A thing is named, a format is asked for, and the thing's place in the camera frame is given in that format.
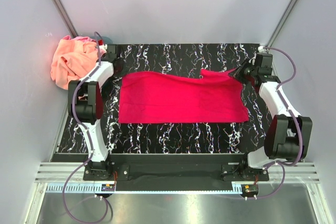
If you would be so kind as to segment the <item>magenta red t shirt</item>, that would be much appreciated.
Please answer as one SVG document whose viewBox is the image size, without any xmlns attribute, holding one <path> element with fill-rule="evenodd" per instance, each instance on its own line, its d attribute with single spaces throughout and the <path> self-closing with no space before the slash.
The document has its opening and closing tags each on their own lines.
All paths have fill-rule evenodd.
<svg viewBox="0 0 336 224">
<path fill-rule="evenodd" d="M 186 78 L 153 71 L 123 77 L 119 123 L 242 123 L 249 120 L 243 86 L 230 71 Z"/>
</svg>

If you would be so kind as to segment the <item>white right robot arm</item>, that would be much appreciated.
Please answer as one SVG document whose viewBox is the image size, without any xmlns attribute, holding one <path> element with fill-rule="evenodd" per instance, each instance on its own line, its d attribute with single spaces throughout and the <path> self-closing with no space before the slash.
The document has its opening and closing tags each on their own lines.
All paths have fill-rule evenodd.
<svg viewBox="0 0 336 224">
<path fill-rule="evenodd" d="M 244 180 L 256 176 L 257 169 L 267 169 L 274 164 L 295 166 L 308 151 L 312 119 L 302 116 L 292 106 L 282 88 L 294 79 L 297 68 L 293 66 L 291 77 L 280 81 L 273 74 L 272 62 L 272 54 L 258 52 L 229 74 L 240 83 L 251 84 L 272 116 L 263 147 L 249 152 L 245 163 L 238 167 L 239 176 Z"/>
</svg>

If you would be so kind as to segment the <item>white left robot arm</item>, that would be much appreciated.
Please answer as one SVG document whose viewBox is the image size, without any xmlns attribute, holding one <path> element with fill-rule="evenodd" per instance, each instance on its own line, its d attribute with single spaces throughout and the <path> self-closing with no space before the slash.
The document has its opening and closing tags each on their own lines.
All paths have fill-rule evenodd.
<svg viewBox="0 0 336 224">
<path fill-rule="evenodd" d="M 113 175 L 112 165 L 106 163 L 108 150 L 105 146 L 101 118 L 103 99 L 101 89 L 108 79 L 123 69 L 120 45 L 104 45 L 107 52 L 101 55 L 93 69 L 79 80 L 68 84 L 68 113 L 76 120 L 85 139 L 89 160 L 99 162 L 95 174 L 103 180 Z"/>
</svg>

